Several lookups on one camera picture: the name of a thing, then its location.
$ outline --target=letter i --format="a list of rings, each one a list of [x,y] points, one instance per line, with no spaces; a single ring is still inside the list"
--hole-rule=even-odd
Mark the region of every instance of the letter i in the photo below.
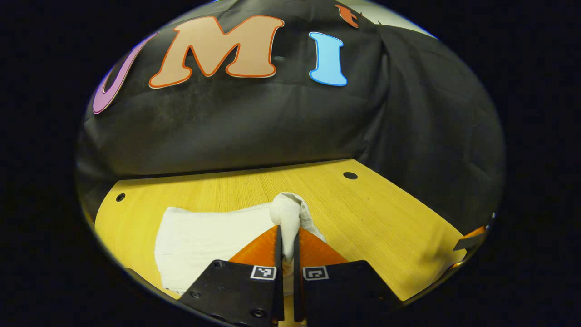
[[[319,32],[310,32],[309,37],[317,43],[317,67],[309,73],[311,79],[331,86],[347,85],[347,79],[341,73],[339,53],[343,41]]]

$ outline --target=white napkin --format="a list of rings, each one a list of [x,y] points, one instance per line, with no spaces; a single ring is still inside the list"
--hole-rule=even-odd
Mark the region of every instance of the white napkin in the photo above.
[[[155,244],[162,286],[182,295],[213,260],[229,260],[274,225],[281,225],[284,295],[292,294],[293,246],[299,227],[326,240],[304,200],[288,192],[272,202],[231,212],[167,208]]]

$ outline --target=orange letter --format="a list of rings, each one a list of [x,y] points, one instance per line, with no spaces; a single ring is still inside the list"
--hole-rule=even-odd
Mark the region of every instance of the orange letter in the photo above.
[[[204,76],[212,76],[238,47],[236,59],[226,67],[234,77],[270,77],[276,68],[270,62],[274,33],[284,22],[269,16],[252,16],[224,33],[215,17],[201,17],[174,28],[178,34],[167,50],[159,72],[149,80],[149,87],[162,88],[182,83],[192,75],[185,66],[191,49]]]
[[[347,22],[347,24],[353,26],[353,27],[359,27],[359,25],[357,25],[356,22],[353,21],[353,19],[357,19],[357,17],[355,17],[354,14],[351,13],[351,11],[343,6],[339,6],[337,4],[335,4],[335,7],[339,8],[339,15],[341,15],[341,17],[343,17],[343,20]]]

